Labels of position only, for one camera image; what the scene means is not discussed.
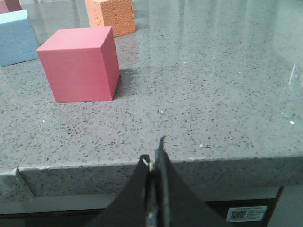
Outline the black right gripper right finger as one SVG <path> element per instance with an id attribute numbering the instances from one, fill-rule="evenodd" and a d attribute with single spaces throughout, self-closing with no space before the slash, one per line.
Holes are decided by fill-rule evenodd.
<path id="1" fill-rule="evenodd" d="M 185 184 L 164 151 L 161 137 L 155 152 L 158 227 L 226 227 L 227 222 Z"/>

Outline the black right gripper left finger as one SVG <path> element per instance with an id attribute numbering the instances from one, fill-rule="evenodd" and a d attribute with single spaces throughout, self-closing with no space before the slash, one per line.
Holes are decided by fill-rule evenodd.
<path id="1" fill-rule="evenodd" d="M 150 158 L 141 155 L 133 175 L 112 203 L 85 226 L 143 227 L 145 226 L 145 195 Z"/>

